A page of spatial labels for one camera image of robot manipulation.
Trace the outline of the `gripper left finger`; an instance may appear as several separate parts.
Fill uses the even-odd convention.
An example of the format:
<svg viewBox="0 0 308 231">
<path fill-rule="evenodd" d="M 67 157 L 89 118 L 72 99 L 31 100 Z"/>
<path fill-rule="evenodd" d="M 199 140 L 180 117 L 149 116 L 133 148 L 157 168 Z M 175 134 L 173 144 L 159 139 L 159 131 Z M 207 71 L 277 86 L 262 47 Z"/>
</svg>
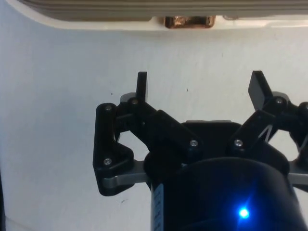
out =
<svg viewBox="0 0 308 231">
<path fill-rule="evenodd" d="M 139 72 L 135 92 L 121 97 L 118 105 L 100 104 L 96 109 L 93 169 L 99 192 L 117 195 L 136 183 L 151 187 L 182 167 L 200 161 L 202 139 L 185 124 L 147 101 L 147 73 Z M 131 132 L 148 148 L 144 160 L 119 142 L 120 134 Z"/>
</svg>

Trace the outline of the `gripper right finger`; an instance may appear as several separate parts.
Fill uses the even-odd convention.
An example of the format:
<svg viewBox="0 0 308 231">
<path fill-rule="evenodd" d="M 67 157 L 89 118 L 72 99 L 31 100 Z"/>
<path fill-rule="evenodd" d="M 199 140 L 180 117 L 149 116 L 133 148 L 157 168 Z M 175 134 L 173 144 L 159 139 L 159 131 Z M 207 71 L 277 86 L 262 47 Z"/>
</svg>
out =
<svg viewBox="0 0 308 231">
<path fill-rule="evenodd" d="M 307 185 L 308 103 L 294 105 L 286 95 L 273 92 L 262 71 L 252 72 L 248 93 L 255 112 L 231 136 L 227 154 L 249 159 L 263 157 L 276 167 L 286 166 L 292 185 Z M 296 144 L 298 157 L 291 162 L 266 153 L 278 130 L 287 131 Z"/>
</svg>

